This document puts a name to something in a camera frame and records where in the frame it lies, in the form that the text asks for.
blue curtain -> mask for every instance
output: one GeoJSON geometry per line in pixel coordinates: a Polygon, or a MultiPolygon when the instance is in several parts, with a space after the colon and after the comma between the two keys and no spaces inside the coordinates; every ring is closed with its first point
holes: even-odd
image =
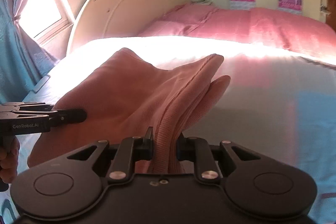
{"type": "Polygon", "coordinates": [[[22,101],[58,61],[20,27],[26,2],[0,0],[0,104],[22,101]]]}

pink cloth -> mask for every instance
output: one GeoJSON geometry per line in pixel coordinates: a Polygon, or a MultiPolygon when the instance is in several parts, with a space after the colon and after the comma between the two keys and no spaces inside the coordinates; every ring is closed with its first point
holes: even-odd
{"type": "Polygon", "coordinates": [[[223,62],[212,54],[172,70],[162,70],[123,48],[80,85],[65,94],[55,109],[84,108],[83,123],[53,128],[42,134],[28,158],[29,167],[91,142],[144,136],[153,126],[155,154],[139,162],[138,172],[181,172],[175,143],[183,130],[195,124],[219,100],[229,76],[211,82],[223,62]]]}
{"type": "Polygon", "coordinates": [[[165,35],[186,36],[197,28],[195,24],[157,20],[153,22],[139,37],[159,37],[165,35]]]}
{"type": "MultiPolygon", "coordinates": [[[[160,19],[164,20],[189,26],[187,32],[179,35],[283,48],[322,60],[336,57],[336,33],[331,27],[279,10],[224,10],[193,4],[178,6],[160,19]]],[[[171,35],[174,30],[167,26],[160,32],[171,35]]],[[[156,28],[150,27],[145,33],[155,36],[156,28]]]]}
{"type": "Polygon", "coordinates": [[[246,10],[221,9],[188,36],[249,43],[250,16],[246,10]]]}
{"type": "Polygon", "coordinates": [[[206,21],[218,8],[212,5],[186,4],[175,7],[160,20],[198,24],[206,21]]]}

hand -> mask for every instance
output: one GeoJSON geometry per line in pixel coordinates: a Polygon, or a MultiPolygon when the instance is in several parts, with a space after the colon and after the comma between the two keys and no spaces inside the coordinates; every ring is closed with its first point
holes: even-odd
{"type": "Polygon", "coordinates": [[[10,146],[10,153],[0,147],[0,178],[4,183],[12,183],[17,176],[20,142],[15,137],[10,146]]]}

round pad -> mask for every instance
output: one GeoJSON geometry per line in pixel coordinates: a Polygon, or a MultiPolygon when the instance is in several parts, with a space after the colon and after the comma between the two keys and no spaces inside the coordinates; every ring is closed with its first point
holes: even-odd
{"type": "Polygon", "coordinates": [[[267,218],[287,218],[306,212],[317,188],[305,172],[275,161],[248,161],[225,183],[228,197],[241,209],[267,218]]]}
{"type": "Polygon", "coordinates": [[[289,192],[293,187],[293,182],[283,174],[266,173],[254,179],[254,186],[266,194],[280,195],[289,192]]]}
{"type": "Polygon", "coordinates": [[[57,196],[70,191],[74,185],[72,177],[62,173],[50,173],[40,176],[34,183],[35,189],[42,195],[57,196]]]}

white headboard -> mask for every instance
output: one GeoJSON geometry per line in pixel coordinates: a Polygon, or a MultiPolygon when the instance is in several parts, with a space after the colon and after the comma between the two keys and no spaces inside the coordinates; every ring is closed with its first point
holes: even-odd
{"type": "Polygon", "coordinates": [[[67,54],[91,40],[136,36],[152,20],[190,0],[87,0],[73,26],[67,54]]]}

